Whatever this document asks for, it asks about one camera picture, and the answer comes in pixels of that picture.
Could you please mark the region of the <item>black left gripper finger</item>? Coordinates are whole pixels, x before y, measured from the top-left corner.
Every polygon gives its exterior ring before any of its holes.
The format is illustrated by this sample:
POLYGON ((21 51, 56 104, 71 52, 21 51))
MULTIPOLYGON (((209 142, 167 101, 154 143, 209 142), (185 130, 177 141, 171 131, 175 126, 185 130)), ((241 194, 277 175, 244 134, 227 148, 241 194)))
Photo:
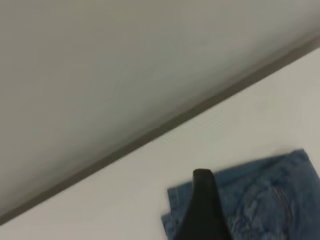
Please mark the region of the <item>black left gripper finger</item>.
POLYGON ((176 240, 230 240, 215 176, 209 169, 195 169, 192 195, 176 240))

